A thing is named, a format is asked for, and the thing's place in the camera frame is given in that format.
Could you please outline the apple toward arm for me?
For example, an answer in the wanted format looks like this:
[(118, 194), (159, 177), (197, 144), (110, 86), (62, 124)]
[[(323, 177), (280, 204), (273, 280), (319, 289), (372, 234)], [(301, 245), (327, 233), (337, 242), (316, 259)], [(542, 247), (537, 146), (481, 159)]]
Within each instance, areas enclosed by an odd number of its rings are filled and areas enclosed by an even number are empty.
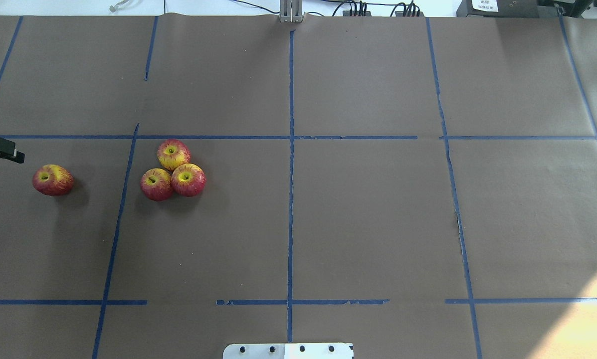
[[(15, 143), (0, 137), (0, 159), (24, 164), (25, 154), (15, 148)], [(56, 197), (69, 194), (75, 183), (70, 171), (62, 166), (47, 164), (41, 166), (33, 175), (33, 187), (43, 195)], [(154, 201), (171, 197), (173, 188), (169, 172), (162, 169), (148, 170), (141, 177), (141, 191)]]

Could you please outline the apple nearest robot base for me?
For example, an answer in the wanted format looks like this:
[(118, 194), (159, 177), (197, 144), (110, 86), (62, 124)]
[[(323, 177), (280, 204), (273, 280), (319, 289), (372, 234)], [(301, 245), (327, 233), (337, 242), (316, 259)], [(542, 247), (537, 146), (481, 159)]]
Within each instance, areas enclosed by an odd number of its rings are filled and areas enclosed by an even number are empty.
[(184, 197), (195, 197), (203, 192), (206, 177), (195, 164), (182, 164), (172, 173), (171, 184), (175, 193)]

